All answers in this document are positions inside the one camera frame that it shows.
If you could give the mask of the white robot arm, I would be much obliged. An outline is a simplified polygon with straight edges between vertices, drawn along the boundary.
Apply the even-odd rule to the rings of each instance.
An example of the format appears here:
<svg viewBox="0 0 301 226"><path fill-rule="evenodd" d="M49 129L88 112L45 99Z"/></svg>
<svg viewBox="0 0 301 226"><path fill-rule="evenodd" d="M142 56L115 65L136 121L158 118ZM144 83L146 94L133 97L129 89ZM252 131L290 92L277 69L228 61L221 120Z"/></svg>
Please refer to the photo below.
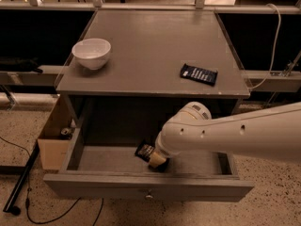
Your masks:
<svg viewBox="0 0 301 226"><path fill-rule="evenodd" d="M157 168L168 158L193 150L300 163L301 104L214 119L206 106L191 102L164 124L149 165Z"/></svg>

